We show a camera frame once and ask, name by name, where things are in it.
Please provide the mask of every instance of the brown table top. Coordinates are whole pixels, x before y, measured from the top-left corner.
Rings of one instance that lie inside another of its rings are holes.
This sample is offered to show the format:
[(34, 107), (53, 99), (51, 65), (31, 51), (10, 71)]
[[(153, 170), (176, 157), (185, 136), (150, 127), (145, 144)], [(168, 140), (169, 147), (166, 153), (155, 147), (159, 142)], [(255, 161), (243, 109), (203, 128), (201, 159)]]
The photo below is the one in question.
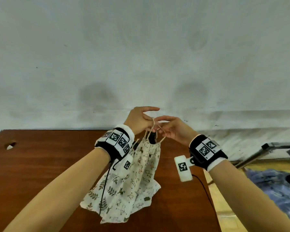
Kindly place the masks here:
[[(89, 153), (105, 131), (3, 130), (0, 132), (0, 231), (59, 174)], [(14, 148), (6, 145), (16, 142)], [(78, 207), (61, 231), (221, 231), (217, 216), (197, 179), (182, 183), (174, 157), (188, 149), (166, 139), (155, 180), (161, 189), (150, 207), (126, 223), (100, 224), (95, 212)], [(203, 170), (191, 167), (210, 196)]]

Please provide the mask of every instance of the purple fabric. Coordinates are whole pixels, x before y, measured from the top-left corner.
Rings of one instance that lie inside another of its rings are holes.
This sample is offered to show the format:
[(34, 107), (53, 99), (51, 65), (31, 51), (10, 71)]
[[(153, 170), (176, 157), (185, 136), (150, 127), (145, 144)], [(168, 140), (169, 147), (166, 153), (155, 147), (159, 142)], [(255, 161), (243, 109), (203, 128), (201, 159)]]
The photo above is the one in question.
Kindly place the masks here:
[(285, 180), (290, 173), (269, 169), (246, 169), (247, 177), (255, 183), (290, 218), (290, 184)]

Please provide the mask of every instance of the wire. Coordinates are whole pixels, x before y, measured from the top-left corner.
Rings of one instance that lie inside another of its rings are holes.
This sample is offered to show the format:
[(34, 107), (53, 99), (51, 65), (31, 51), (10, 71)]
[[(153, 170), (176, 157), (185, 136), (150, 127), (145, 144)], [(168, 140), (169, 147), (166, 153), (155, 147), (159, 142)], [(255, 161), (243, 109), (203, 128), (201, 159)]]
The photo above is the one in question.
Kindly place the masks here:
[(211, 206), (212, 206), (212, 208), (213, 208), (213, 210), (214, 210), (214, 213), (215, 213), (215, 215), (216, 215), (216, 221), (217, 221), (217, 224), (219, 225), (219, 221), (218, 221), (218, 218), (217, 218), (217, 213), (216, 213), (215, 207), (214, 207), (214, 205), (212, 204), (211, 199), (209, 198), (209, 195), (208, 195), (208, 193), (207, 193), (207, 191), (206, 191), (206, 189), (205, 189), (205, 186), (203, 185), (202, 181), (200, 180), (200, 178), (199, 178), (198, 176), (196, 176), (196, 175), (194, 175), (194, 174), (192, 174), (192, 175), (193, 175), (194, 177), (196, 177), (196, 178), (200, 181), (200, 183), (202, 184), (203, 189), (204, 189), (204, 191), (205, 191), (205, 193), (206, 193), (206, 196), (207, 196), (207, 198), (208, 198), (208, 200), (209, 200), (209, 202), (210, 202), (210, 204), (211, 204)]
[(103, 195), (104, 195), (104, 191), (105, 191), (105, 187), (106, 187), (107, 177), (108, 177), (108, 174), (109, 174), (109, 172), (110, 172), (110, 170), (111, 170), (111, 167), (112, 167), (112, 165), (113, 165), (114, 162), (115, 162), (115, 160), (113, 160), (113, 161), (111, 162), (111, 165), (109, 166), (109, 168), (108, 168), (108, 172), (107, 172), (107, 174), (106, 174), (106, 178), (105, 178), (105, 182), (104, 182), (104, 187), (103, 187), (103, 191), (102, 191), (102, 196), (101, 196), (101, 202), (100, 202), (100, 205), (99, 205), (99, 208), (100, 208), (99, 216), (101, 215), (102, 200), (103, 200)]

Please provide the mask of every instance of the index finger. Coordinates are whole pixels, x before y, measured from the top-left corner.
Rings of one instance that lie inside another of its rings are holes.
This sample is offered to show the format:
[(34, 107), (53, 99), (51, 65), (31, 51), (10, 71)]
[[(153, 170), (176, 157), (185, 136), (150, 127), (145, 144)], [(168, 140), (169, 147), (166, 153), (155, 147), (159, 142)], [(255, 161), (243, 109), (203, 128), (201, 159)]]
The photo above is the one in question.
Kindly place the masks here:
[(155, 121), (173, 121), (176, 120), (178, 117), (175, 116), (159, 116), (155, 118)]
[(159, 107), (149, 107), (149, 106), (147, 106), (147, 107), (141, 107), (141, 111), (142, 111), (142, 112), (147, 112), (147, 111), (158, 111), (158, 110), (160, 110)]

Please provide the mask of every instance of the drawstring bag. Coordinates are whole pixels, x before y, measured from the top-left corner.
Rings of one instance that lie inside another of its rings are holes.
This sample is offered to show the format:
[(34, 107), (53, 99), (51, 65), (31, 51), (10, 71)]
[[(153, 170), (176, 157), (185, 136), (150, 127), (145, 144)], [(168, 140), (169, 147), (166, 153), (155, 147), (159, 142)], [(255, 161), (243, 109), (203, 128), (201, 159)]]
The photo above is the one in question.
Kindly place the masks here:
[(136, 150), (131, 148), (129, 154), (116, 164), (116, 168), (111, 167), (109, 175), (105, 173), (80, 203), (82, 208), (99, 213), (101, 224), (127, 222), (132, 213), (150, 206), (151, 198), (161, 188), (154, 175), (164, 138), (151, 144), (150, 134), (145, 133)]

